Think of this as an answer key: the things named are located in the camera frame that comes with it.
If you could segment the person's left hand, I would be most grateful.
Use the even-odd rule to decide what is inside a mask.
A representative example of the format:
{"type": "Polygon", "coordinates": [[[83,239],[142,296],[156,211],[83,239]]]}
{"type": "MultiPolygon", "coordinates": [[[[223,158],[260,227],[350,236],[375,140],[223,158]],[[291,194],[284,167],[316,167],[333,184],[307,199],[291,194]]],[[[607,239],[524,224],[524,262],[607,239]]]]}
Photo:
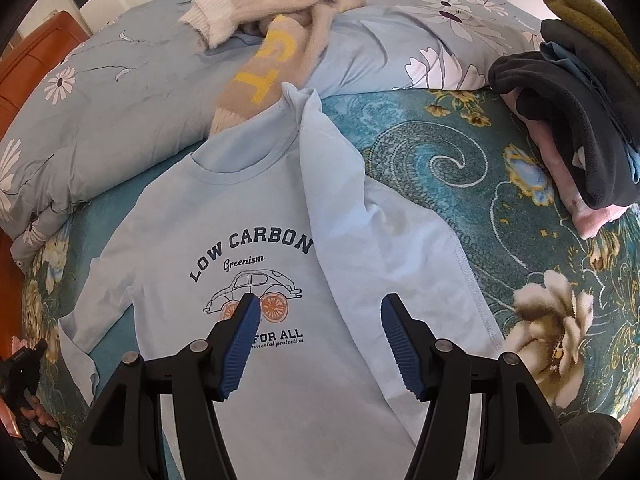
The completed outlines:
{"type": "Polygon", "coordinates": [[[46,411],[36,396],[32,397],[29,406],[23,406],[21,408],[21,412],[27,419],[36,420],[41,426],[58,428],[58,423],[46,411]]]}

